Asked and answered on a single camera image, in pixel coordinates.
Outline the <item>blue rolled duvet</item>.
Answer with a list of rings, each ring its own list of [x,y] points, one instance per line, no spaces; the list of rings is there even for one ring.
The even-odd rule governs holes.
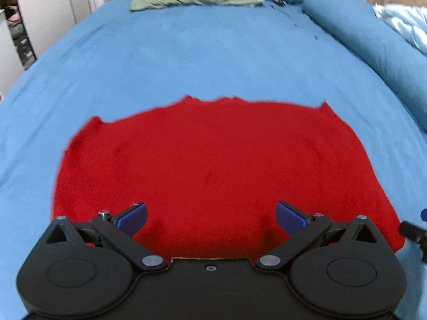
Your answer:
[[[426,56],[363,0],[303,0],[303,10],[366,62],[426,128]]]

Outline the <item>red knit garment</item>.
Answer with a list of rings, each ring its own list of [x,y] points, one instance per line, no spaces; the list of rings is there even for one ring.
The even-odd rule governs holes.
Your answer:
[[[136,235],[172,257],[257,257],[287,239],[285,201],[341,222],[368,216],[393,251],[399,220],[354,131],[327,104],[186,97],[113,122],[91,118],[64,151],[54,216],[84,222],[143,202]]]

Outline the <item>blue bed sheet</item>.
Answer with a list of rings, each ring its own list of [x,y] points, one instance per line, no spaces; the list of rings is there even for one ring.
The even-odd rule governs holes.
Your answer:
[[[131,12],[107,2],[26,71],[1,102],[1,318],[25,315],[15,288],[50,220],[62,152],[105,121],[201,100],[327,102],[357,134],[401,220],[426,207],[426,133],[354,51],[299,6]]]

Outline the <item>white wardrobe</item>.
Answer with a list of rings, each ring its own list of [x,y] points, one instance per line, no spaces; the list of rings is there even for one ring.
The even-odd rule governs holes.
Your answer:
[[[17,9],[33,56],[37,59],[103,0],[17,0]]]

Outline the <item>light blue striped blanket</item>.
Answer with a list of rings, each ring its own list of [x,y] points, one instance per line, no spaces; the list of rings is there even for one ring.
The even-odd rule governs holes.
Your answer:
[[[403,4],[374,4],[375,16],[399,33],[411,46],[426,55],[426,7]]]

